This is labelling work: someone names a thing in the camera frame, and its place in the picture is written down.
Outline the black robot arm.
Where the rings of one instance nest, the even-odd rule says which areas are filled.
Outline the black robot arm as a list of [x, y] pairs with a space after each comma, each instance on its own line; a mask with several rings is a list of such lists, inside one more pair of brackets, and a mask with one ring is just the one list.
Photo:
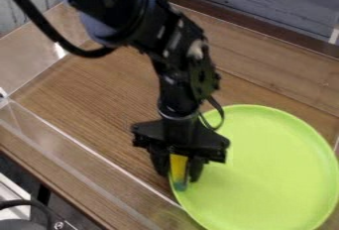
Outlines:
[[160, 118], [131, 126], [134, 145], [147, 150], [156, 172], [179, 183], [199, 180], [210, 162], [227, 159], [230, 140], [200, 111], [214, 98], [220, 75], [204, 30], [168, 0], [68, 0], [91, 38], [110, 49], [136, 48], [159, 79]]

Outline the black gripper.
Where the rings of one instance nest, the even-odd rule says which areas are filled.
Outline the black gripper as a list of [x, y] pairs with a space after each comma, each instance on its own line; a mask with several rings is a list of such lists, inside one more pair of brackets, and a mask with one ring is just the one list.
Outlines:
[[134, 146], [143, 148], [159, 175], [170, 172], [170, 155], [187, 156], [190, 181], [200, 178], [204, 163], [227, 160], [230, 140], [200, 119], [179, 121], [158, 119], [131, 126]]

